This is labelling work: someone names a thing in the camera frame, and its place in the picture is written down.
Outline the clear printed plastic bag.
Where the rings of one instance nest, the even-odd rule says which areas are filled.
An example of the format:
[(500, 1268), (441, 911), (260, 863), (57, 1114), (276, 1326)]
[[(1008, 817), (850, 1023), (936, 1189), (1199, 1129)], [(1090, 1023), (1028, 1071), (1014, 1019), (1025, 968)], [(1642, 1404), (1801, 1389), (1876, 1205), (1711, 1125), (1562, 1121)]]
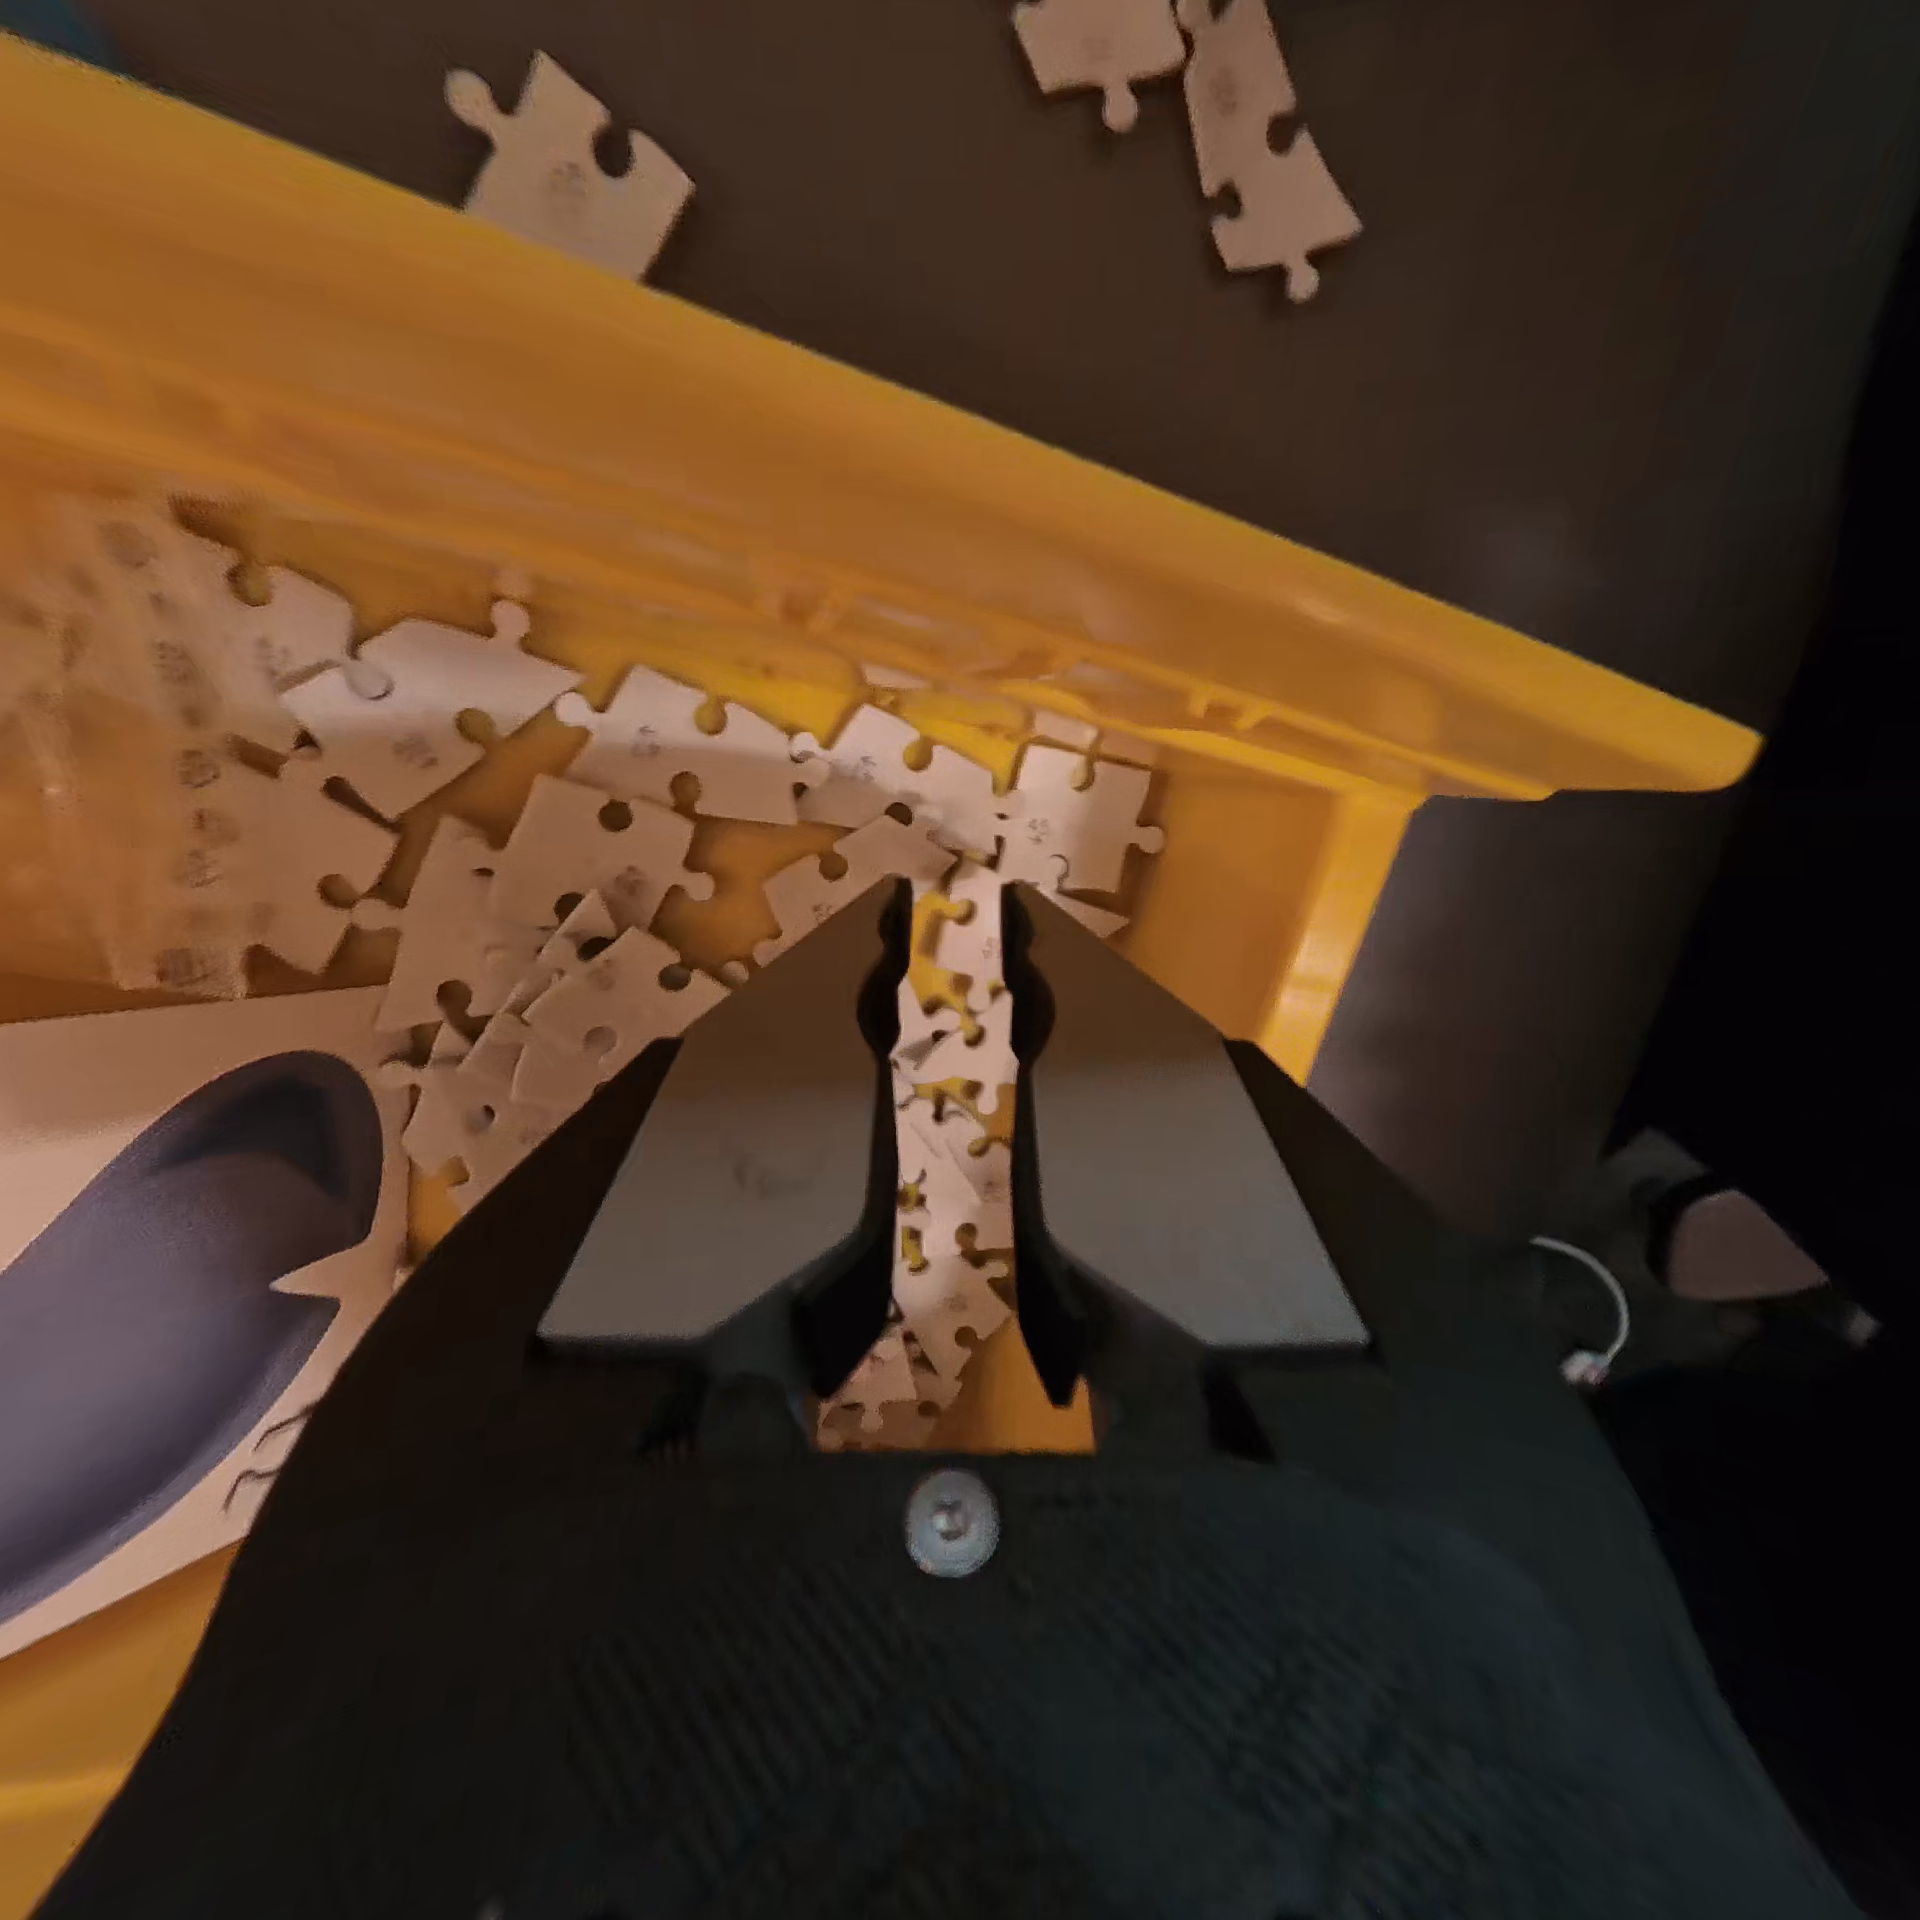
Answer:
[(109, 982), (234, 998), (324, 975), (396, 834), (300, 762), (284, 702), (349, 662), (349, 599), (255, 574), (158, 499), (59, 493), (6, 580), (6, 709), (53, 877)]

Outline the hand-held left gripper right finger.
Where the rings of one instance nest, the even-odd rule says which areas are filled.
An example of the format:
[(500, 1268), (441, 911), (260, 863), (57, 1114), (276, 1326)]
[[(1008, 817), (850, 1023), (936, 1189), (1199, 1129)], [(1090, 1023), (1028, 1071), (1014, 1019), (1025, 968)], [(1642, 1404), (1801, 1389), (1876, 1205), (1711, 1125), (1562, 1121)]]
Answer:
[(1229, 1040), (1054, 898), (1001, 895), (1020, 1337), (1053, 1404), (1371, 1335)]

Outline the yellow plastic bin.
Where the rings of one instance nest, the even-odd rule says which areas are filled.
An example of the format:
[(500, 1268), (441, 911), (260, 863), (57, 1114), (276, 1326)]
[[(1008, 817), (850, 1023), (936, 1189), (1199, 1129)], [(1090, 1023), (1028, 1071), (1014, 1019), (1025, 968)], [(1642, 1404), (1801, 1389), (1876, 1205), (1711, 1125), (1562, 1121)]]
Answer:
[[(394, 611), (525, 574), (557, 650), (804, 726), (855, 667), (1014, 767), (1158, 767), (1122, 950), (1311, 1069), (1412, 809), (1712, 794), (1758, 732), (228, 117), (6, 37), (6, 526), (239, 508)], [(693, 618), (668, 637), (665, 611)]]

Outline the white card with blue ears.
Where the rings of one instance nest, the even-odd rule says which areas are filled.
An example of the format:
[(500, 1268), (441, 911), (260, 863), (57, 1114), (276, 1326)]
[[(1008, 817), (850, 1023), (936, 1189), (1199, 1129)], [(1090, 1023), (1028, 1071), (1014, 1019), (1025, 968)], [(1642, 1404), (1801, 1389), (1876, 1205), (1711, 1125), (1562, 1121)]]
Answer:
[(232, 1546), (392, 1298), (378, 998), (6, 1026), (6, 1656)]

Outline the scatter of puzzle pieces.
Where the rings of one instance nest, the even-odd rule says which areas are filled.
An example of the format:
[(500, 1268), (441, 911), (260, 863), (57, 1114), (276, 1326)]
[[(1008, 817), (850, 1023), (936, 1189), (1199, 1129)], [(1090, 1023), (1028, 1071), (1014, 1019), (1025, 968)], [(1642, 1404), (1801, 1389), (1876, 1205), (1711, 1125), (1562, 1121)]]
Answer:
[[(1365, 231), (1314, 132), (1277, 138), (1301, 103), (1269, 5), (1034, 2), (1011, 5), (1011, 24), (1036, 86), (1098, 96), (1110, 132), (1135, 130), (1145, 85), (1180, 80), (1225, 270), (1277, 273), (1289, 302), (1308, 302), (1321, 257)], [(510, 107), (480, 73), (450, 69), (445, 107), (492, 146), (465, 212), (623, 280), (649, 276), (695, 199), (683, 164), (636, 127), (610, 166), (610, 108), (549, 53), (533, 55)]]

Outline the pile of white puzzle pieces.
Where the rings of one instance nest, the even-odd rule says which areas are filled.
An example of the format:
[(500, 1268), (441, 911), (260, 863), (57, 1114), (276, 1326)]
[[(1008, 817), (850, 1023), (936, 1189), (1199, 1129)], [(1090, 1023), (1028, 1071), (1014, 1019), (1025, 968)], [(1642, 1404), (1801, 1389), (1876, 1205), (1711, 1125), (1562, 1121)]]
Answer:
[(800, 702), (653, 662), (585, 669), (529, 647), (523, 591), (492, 633), (402, 618), (354, 638), (343, 594), (272, 569), (250, 603), (219, 575), (228, 728), (302, 782), (312, 854), (422, 829), (418, 863), (375, 877), (371, 851), (315, 876), (311, 947), (343, 922), (394, 941), (375, 1026), (404, 1044), (402, 1144), (445, 1213), (470, 1213), (650, 1040), (685, 1031), (873, 880), (915, 888), (892, 1106), (905, 1173), (889, 1331), (820, 1418), (827, 1447), (924, 1441), (1014, 1310), (1008, 1150), (991, 1117), (1014, 1085), (1014, 993), (1000, 907), (1028, 880), (1113, 936), (1136, 869), (1167, 847), (1140, 759), (1043, 715), (976, 756), (899, 705), (909, 678), (861, 669), (868, 697)]

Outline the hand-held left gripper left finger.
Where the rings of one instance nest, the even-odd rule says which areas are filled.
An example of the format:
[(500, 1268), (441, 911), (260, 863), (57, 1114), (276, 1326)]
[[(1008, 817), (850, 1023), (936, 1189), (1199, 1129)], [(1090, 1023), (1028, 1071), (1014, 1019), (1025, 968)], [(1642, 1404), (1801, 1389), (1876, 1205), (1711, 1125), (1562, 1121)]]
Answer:
[(885, 876), (673, 1049), (544, 1318), (567, 1356), (831, 1398), (891, 1315), (892, 1049), (915, 892)]

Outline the black office chair base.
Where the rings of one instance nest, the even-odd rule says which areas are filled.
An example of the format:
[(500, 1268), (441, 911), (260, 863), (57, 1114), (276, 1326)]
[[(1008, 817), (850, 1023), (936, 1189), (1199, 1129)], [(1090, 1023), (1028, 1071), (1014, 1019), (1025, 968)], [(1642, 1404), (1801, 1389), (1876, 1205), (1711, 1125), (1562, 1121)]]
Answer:
[(1641, 1132), (1602, 1171), (1648, 1279), (1672, 1302), (1740, 1328), (1806, 1326), (1867, 1346), (1882, 1323), (1746, 1189), (1660, 1132)]

